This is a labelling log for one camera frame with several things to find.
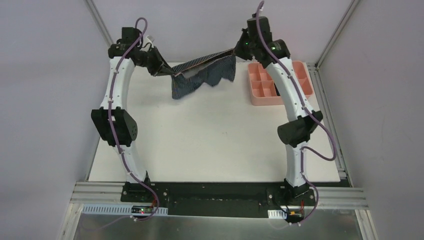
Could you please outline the striped blue underwear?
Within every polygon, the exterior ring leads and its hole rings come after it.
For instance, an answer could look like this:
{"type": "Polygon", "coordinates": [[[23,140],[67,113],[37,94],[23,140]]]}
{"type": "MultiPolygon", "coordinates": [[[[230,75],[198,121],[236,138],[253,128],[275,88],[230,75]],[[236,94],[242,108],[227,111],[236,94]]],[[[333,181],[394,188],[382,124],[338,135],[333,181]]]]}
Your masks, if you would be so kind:
{"type": "Polygon", "coordinates": [[[203,84],[215,87],[222,79],[234,82],[236,56],[231,48],[178,64],[171,69],[171,97],[179,100],[194,93],[203,84]]]}

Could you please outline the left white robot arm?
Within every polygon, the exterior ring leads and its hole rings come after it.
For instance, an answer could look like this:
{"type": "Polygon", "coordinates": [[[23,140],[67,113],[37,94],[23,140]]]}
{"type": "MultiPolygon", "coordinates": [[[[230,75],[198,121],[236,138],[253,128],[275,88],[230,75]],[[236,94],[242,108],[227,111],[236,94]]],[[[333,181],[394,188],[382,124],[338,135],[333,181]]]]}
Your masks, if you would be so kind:
{"type": "Polygon", "coordinates": [[[144,203],[152,198],[153,189],[136,146],[138,125],[127,111],[130,80],[136,67],[146,68],[153,77],[172,76],[175,71],[136,27],[122,28],[121,38],[110,46],[108,56],[110,72],[105,95],[90,116],[100,138],[118,154],[127,183],[138,184],[133,190],[134,197],[144,203]]]}

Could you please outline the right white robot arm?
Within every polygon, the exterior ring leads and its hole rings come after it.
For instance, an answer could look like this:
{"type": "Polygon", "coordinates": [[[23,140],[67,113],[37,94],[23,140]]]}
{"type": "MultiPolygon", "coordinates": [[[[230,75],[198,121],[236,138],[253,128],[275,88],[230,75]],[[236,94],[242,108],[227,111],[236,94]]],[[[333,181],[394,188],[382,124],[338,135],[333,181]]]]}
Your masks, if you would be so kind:
{"type": "Polygon", "coordinates": [[[258,61],[272,78],[283,101],[288,122],[277,127],[287,159],[283,196],[288,204],[296,205],[310,188],[305,180],[305,149],[323,114],[309,104],[295,74],[290,51],[282,39],[273,40],[267,17],[254,13],[247,20],[234,53],[243,60],[258,61]]]}

